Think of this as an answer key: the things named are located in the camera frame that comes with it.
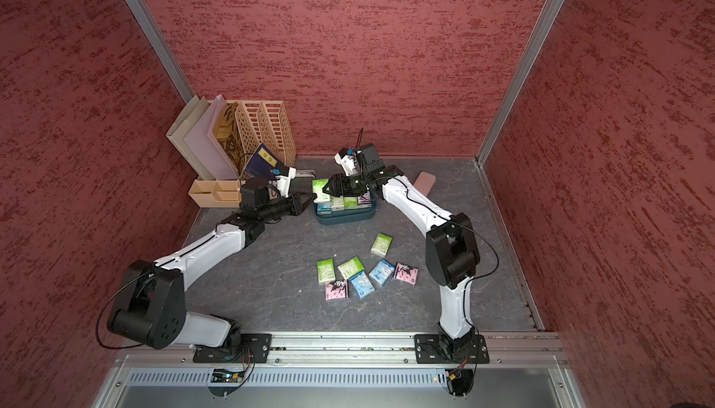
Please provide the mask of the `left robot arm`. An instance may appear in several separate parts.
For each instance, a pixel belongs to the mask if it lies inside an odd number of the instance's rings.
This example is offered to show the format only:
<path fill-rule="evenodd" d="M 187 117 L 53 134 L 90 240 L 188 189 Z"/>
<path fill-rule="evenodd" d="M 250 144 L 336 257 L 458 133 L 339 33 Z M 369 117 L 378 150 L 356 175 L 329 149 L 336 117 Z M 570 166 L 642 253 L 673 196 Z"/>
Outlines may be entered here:
<path fill-rule="evenodd" d="M 188 311 L 185 293 L 206 272 L 249 247 L 267 225 L 299 216 L 316 194 L 252 178 L 240 195 L 238 210 L 209 234 L 154 262 L 137 260 L 128 266 L 121 287 L 102 310 L 110 333 L 130 339 L 134 347 L 193 346 L 218 363 L 248 356 L 238 324 Z"/>

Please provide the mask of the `pink tissue pack top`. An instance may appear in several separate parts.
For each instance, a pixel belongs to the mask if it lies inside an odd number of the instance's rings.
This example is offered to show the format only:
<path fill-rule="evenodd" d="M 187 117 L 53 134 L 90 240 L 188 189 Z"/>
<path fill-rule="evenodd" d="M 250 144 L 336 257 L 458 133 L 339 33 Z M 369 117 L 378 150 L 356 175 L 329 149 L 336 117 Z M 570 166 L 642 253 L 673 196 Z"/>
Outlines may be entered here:
<path fill-rule="evenodd" d="M 357 198 L 357 206 L 359 208 L 370 208 L 372 206 L 372 194 L 366 192 Z"/>

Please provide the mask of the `teal storage box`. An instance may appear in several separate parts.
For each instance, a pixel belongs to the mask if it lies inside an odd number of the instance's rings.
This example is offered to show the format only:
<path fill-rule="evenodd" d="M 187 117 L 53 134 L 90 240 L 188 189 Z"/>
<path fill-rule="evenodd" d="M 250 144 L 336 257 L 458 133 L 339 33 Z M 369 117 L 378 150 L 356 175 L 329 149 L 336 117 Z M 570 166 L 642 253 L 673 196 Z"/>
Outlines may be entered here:
<path fill-rule="evenodd" d="M 373 218 L 377 210 L 377 198 L 372 194 L 372 206 L 370 208 L 344 209 L 342 212 L 332 212 L 331 214 L 317 214 L 316 207 L 317 205 L 314 203 L 314 214 L 321 225 L 340 225 Z"/>

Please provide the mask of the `green tissue pack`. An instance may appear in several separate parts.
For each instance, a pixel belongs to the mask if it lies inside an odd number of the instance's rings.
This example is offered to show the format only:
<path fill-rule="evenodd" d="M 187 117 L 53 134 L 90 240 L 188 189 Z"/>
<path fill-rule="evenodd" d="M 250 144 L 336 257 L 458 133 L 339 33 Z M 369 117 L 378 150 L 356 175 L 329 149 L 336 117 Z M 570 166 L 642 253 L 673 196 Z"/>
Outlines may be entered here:
<path fill-rule="evenodd" d="M 359 208 L 358 197 L 344 197 L 344 208 L 346 210 L 354 210 Z"/>
<path fill-rule="evenodd" d="M 334 263 L 332 259 L 324 259 L 317 262 L 318 283 L 330 283 L 336 280 Z"/>
<path fill-rule="evenodd" d="M 340 264 L 338 266 L 338 270 L 340 271 L 342 277 L 345 280 L 349 280 L 353 276 L 363 272 L 364 266 L 359 260 L 358 256 L 354 256 L 353 258 L 349 259 L 348 261 Z"/>
<path fill-rule="evenodd" d="M 314 179 L 312 181 L 312 192 L 315 194 L 314 203 L 331 203 L 331 195 L 325 193 L 323 190 L 329 182 L 329 179 Z"/>
<path fill-rule="evenodd" d="M 331 198 L 331 211 L 332 212 L 344 211 L 344 198 L 343 197 L 332 197 Z"/>
<path fill-rule="evenodd" d="M 372 245 L 371 253 L 381 258 L 385 258 L 392 242 L 392 237 L 383 233 L 378 233 L 375 238 L 374 244 Z"/>

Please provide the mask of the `beige file organizer rack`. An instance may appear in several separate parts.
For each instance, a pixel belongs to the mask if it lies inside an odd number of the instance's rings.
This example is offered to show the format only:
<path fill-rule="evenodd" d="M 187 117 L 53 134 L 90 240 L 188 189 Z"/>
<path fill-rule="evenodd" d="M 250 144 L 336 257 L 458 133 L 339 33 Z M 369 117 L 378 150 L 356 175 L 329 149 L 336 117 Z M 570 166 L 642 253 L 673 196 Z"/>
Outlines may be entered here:
<path fill-rule="evenodd" d="M 227 100 L 238 103 L 236 123 L 240 130 L 242 146 L 245 149 L 244 167 L 248 157 L 265 144 L 283 163 L 292 167 L 296 160 L 296 147 L 286 105 L 282 101 Z M 201 99 L 197 102 L 206 110 L 212 101 Z M 236 208 L 240 202 L 240 188 L 252 178 L 242 172 L 234 180 L 204 180 L 200 177 L 189 188 L 189 197 L 201 208 Z"/>

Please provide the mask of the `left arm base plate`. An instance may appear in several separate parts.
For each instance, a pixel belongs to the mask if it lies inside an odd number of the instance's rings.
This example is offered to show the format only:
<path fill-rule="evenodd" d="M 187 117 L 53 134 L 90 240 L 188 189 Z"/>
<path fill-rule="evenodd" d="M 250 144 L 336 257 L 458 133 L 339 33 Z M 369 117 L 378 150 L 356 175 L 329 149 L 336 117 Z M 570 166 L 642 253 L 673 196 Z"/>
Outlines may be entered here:
<path fill-rule="evenodd" d="M 271 342 L 270 334 L 229 335 L 219 347 L 197 346 L 193 363 L 225 365 L 266 363 Z"/>

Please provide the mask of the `corner aluminium profile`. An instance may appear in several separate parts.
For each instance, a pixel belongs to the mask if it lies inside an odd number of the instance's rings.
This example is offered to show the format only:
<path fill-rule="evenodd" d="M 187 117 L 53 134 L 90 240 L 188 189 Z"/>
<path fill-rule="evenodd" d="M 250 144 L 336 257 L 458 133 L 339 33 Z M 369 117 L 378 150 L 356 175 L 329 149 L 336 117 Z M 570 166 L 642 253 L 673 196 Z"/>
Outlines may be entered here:
<path fill-rule="evenodd" d="M 497 108 L 493 122 L 477 155 L 477 164 L 482 169 L 486 167 L 486 162 L 495 147 L 498 136 L 508 120 L 511 110 L 529 77 L 564 2 L 565 0 L 545 0 L 544 2 L 512 79 L 506 88 L 505 95 Z"/>
<path fill-rule="evenodd" d="M 193 88 L 190 85 L 188 78 L 186 78 L 184 71 L 182 71 L 175 55 L 171 52 L 169 43 L 167 43 L 164 38 L 158 23 L 156 22 L 156 19 L 154 19 L 145 0 L 124 1 L 130 8 L 130 11 L 136 22 L 139 24 L 141 30 L 143 30 L 143 34 L 150 42 L 177 92 L 180 94 L 182 99 L 184 99 L 184 102 L 188 102 L 195 94 Z"/>

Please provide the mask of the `blue tissue pack bottom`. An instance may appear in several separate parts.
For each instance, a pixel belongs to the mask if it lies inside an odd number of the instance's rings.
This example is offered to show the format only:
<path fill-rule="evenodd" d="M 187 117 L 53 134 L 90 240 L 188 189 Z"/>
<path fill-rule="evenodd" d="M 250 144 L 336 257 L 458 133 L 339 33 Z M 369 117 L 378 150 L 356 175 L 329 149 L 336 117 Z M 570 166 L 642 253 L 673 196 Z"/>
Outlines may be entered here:
<path fill-rule="evenodd" d="M 353 285 L 360 300 L 363 300 L 366 296 L 374 292 L 374 286 L 364 271 L 355 274 L 349 281 Z"/>

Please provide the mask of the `pink tissue pack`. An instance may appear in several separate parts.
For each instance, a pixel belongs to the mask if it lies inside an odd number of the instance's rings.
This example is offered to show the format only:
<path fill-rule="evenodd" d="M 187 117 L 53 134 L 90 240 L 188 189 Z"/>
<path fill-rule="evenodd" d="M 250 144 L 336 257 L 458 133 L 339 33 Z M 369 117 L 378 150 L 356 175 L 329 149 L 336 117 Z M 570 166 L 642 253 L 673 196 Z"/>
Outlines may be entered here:
<path fill-rule="evenodd" d="M 349 298 L 347 280 L 335 280 L 325 283 L 325 300 L 328 302 L 346 300 Z"/>
<path fill-rule="evenodd" d="M 357 206 L 359 208 L 370 208 L 372 206 L 372 194 L 366 192 L 357 198 Z"/>
<path fill-rule="evenodd" d="M 410 285 L 415 286 L 418 274 L 418 268 L 398 262 L 395 266 L 393 278 L 396 281 L 402 281 L 403 283 L 409 283 Z"/>

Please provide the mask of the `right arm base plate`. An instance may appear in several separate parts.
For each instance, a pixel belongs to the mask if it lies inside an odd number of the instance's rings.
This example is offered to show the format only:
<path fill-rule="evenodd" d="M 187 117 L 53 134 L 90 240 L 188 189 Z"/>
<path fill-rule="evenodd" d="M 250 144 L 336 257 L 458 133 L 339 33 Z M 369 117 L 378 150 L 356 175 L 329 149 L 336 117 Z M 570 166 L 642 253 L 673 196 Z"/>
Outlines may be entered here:
<path fill-rule="evenodd" d="M 488 364 L 491 361 L 483 335 L 465 335 L 458 339 L 448 335 L 415 335 L 414 349 L 419 364 Z"/>

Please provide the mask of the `green tissue pack top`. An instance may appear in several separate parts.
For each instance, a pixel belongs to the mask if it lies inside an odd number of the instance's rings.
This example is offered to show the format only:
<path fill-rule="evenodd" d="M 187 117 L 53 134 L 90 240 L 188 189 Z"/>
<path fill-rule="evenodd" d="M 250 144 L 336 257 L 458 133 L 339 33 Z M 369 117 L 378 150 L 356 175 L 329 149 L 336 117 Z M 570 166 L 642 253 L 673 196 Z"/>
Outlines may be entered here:
<path fill-rule="evenodd" d="M 332 212 L 344 211 L 344 198 L 343 197 L 332 197 L 331 198 L 331 211 Z"/>

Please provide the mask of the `blue tissue pack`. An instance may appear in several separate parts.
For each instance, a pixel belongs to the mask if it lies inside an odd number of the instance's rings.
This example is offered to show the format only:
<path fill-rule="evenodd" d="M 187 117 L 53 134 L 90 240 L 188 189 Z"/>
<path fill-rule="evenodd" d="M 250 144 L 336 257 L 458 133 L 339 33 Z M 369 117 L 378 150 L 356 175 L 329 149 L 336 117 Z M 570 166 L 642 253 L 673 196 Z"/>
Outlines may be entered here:
<path fill-rule="evenodd" d="M 369 273 L 369 277 L 379 286 L 383 287 L 395 273 L 395 267 L 382 259 Z"/>
<path fill-rule="evenodd" d="M 360 300 L 363 300 L 366 296 L 374 292 L 374 286 L 364 271 L 355 274 L 349 281 L 353 285 Z"/>
<path fill-rule="evenodd" d="M 333 212 L 333 207 L 331 203 L 326 201 L 325 203 L 318 203 L 316 207 L 317 214 L 331 214 Z"/>

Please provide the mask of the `right corner aluminium profile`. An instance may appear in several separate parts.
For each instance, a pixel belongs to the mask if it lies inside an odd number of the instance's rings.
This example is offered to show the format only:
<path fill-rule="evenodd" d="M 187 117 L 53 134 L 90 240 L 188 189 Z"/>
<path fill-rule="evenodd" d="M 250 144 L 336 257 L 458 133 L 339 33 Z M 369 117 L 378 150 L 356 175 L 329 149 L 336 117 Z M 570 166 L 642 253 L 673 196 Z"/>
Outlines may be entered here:
<path fill-rule="evenodd" d="M 497 108 L 493 122 L 477 155 L 477 164 L 482 169 L 486 167 L 486 162 L 495 147 L 498 136 L 508 120 L 511 110 L 529 77 L 564 2 L 565 0 L 545 0 L 544 2 L 512 79 L 506 88 L 505 95 Z"/>

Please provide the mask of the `left circuit board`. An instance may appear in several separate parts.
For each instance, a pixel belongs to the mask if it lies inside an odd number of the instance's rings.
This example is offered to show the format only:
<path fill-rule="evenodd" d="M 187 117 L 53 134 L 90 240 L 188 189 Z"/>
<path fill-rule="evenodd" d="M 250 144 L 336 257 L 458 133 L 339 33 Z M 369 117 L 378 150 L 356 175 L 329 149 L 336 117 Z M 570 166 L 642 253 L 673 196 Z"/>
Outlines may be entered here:
<path fill-rule="evenodd" d="M 212 371 L 210 382 L 212 384 L 242 384 L 247 371 L 228 370 L 217 368 Z"/>

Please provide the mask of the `left corner aluminium profile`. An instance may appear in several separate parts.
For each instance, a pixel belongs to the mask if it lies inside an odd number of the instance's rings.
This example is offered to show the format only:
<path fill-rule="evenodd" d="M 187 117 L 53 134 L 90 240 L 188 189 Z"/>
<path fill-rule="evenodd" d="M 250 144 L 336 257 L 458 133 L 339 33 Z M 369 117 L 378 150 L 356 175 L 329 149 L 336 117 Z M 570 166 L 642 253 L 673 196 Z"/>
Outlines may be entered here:
<path fill-rule="evenodd" d="M 177 92 L 180 94 L 182 99 L 184 99 L 184 102 L 188 102 L 195 94 L 193 88 L 190 85 L 188 78 L 186 78 L 184 71 L 182 71 L 175 55 L 171 52 L 169 43 L 167 43 L 164 38 L 158 23 L 156 22 L 156 19 L 154 19 L 145 0 L 124 1 L 130 8 L 130 11 L 136 22 L 139 24 L 141 30 L 143 30 L 143 34 L 150 42 Z"/>

